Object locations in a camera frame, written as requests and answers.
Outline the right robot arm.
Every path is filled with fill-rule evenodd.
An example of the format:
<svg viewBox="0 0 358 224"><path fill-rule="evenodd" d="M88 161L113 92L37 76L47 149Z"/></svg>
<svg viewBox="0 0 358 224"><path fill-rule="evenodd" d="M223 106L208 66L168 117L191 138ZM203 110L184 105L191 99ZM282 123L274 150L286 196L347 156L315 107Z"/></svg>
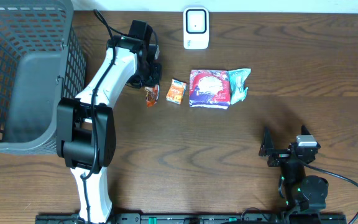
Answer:
<svg viewBox="0 0 358 224"><path fill-rule="evenodd" d="M259 156L268 158L269 167L281 170L278 191L287 202L279 217L281 223L322 222L319 212L326 208L328 181L305 173L320 147L306 126L301 127L301 134L286 149L276 149L269 129L264 129Z"/></svg>

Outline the red purple snack bag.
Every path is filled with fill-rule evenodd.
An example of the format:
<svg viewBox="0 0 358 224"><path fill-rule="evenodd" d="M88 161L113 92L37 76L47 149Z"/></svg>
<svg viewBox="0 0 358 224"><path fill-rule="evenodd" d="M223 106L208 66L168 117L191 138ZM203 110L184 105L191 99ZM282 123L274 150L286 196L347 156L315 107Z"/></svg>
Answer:
<svg viewBox="0 0 358 224"><path fill-rule="evenodd" d="M230 83L226 70L192 70L190 72L190 107L226 110L230 104Z"/></svg>

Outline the small orange snack box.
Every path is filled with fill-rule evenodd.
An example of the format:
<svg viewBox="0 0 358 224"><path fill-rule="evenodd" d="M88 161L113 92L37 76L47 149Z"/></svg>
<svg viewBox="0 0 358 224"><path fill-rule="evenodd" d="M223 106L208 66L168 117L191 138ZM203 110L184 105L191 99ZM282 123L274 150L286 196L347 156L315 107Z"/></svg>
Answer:
<svg viewBox="0 0 358 224"><path fill-rule="evenodd" d="M179 80L173 79L171 86L168 89L166 100L180 105L183 101L186 88L187 88L186 82L181 82Z"/></svg>

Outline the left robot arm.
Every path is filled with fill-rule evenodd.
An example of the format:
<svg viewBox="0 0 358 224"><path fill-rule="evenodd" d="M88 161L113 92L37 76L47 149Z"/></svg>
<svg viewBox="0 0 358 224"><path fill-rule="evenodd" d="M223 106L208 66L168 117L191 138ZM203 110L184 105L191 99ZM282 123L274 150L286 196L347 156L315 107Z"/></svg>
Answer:
<svg viewBox="0 0 358 224"><path fill-rule="evenodd" d="M106 56L88 86L57 106L57 155L74 175L80 196L79 223L107 223L113 205L107 168L116 150L113 109L125 86L136 89L160 83L158 44L153 28L134 20L128 34L111 35Z"/></svg>

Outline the teal white snack packet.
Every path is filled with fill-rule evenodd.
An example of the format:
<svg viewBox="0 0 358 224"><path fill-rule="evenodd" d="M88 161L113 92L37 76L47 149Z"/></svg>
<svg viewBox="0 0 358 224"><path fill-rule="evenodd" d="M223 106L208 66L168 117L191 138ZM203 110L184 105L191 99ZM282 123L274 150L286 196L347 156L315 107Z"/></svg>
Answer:
<svg viewBox="0 0 358 224"><path fill-rule="evenodd" d="M244 101L247 97L248 88L245 87L246 79L250 75L250 68L240 68L228 71L231 87L231 104Z"/></svg>

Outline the orange brown snack bar wrapper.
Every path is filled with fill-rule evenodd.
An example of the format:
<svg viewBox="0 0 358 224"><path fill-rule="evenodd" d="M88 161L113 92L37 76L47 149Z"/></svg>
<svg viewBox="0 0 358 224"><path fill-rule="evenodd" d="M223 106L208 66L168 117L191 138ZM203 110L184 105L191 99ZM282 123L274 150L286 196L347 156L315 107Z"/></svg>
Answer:
<svg viewBox="0 0 358 224"><path fill-rule="evenodd" d="M154 87L145 87L144 90L145 90L146 106L150 108L151 106L155 105L158 101L160 86L155 85Z"/></svg>

